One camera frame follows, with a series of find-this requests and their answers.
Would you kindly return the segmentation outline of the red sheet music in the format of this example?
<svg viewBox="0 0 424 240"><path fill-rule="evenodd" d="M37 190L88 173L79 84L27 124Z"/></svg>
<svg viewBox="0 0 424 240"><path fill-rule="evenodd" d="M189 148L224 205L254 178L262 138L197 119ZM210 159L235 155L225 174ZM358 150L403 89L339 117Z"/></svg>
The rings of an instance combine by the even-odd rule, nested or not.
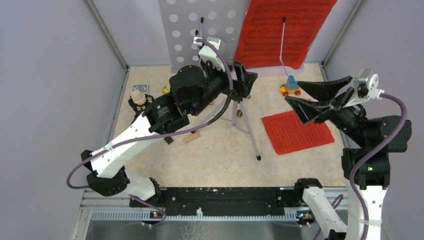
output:
<svg viewBox="0 0 424 240"><path fill-rule="evenodd" d="M300 68L335 4L336 0L251 1L235 61L246 68Z"/></svg>
<svg viewBox="0 0 424 240"><path fill-rule="evenodd" d="M261 119L267 136L278 155L334 143L326 123L304 124L294 111L282 112Z"/></svg>

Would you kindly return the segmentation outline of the silver music stand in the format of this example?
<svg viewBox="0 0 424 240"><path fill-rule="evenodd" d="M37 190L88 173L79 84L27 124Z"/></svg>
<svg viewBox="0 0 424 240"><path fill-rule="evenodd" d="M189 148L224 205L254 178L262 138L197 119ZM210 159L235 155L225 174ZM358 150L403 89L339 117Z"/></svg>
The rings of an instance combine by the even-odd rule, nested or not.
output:
<svg viewBox="0 0 424 240"><path fill-rule="evenodd" d="M166 138L180 134L180 128L188 125L188 116L198 116L220 94L226 99L213 110L199 125L188 129L196 134L200 129L217 121L233 105L233 119L237 112L245 115L244 100L250 98L253 84L258 78L255 72L246 71L241 62L233 64L236 79L232 78L231 68L222 54L224 42L220 38L194 37L198 46L200 65L181 67L169 79L170 92L161 96L159 107L168 110L168 117L161 117L160 130Z"/></svg>

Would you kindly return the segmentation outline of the toy microphone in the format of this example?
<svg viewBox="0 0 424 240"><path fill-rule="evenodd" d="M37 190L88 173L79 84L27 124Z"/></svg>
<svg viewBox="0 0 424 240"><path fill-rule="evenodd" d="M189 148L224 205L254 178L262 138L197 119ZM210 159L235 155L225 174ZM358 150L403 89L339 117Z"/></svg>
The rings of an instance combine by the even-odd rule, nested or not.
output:
<svg viewBox="0 0 424 240"><path fill-rule="evenodd" d="M135 112L133 122L154 100L155 98L152 95L143 93L138 89L135 89L130 93L128 104Z"/></svg>

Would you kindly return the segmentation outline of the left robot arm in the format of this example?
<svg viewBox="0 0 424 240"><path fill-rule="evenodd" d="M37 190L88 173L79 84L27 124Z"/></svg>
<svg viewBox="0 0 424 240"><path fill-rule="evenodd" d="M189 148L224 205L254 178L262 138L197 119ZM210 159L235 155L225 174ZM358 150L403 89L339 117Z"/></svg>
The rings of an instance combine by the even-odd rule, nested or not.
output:
<svg viewBox="0 0 424 240"><path fill-rule="evenodd" d="M125 164L151 144L177 135L196 133L216 122L231 102L249 97L258 74L233 65L236 79L207 61L203 67L187 65L169 80L170 91L134 103L131 125L104 147L81 153L89 169L87 187L110 197L119 193L141 199L147 206L160 202L161 190L152 177L131 176Z"/></svg>

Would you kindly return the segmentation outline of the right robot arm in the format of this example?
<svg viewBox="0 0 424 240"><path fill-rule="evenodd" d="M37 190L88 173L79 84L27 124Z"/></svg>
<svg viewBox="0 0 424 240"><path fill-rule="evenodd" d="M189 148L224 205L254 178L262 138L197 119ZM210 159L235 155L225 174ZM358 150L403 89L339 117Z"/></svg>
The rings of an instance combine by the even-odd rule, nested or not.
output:
<svg viewBox="0 0 424 240"><path fill-rule="evenodd" d="M406 105L378 88L379 77L371 69L360 76L327 81L300 81L298 85L312 100L287 96L304 124L326 121L347 135L357 148L344 148L341 156L348 192L348 220L343 222L324 195L316 178L300 178L294 185L293 200L307 206L326 240L378 240L381 237L382 206L390 185L391 153L404 153L412 136ZM388 99L400 115L369 119L363 103Z"/></svg>

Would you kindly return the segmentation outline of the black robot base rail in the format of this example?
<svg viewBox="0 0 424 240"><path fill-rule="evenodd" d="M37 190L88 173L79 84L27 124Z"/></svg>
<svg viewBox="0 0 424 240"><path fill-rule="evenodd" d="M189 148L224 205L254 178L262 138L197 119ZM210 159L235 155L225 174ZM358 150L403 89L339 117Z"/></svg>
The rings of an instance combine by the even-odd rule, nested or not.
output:
<svg viewBox="0 0 424 240"><path fill-rule="evenodd" d="M168 216L207 217L283 216L289 208L306 207L292 187L168 187L147 203Z"/></svg>

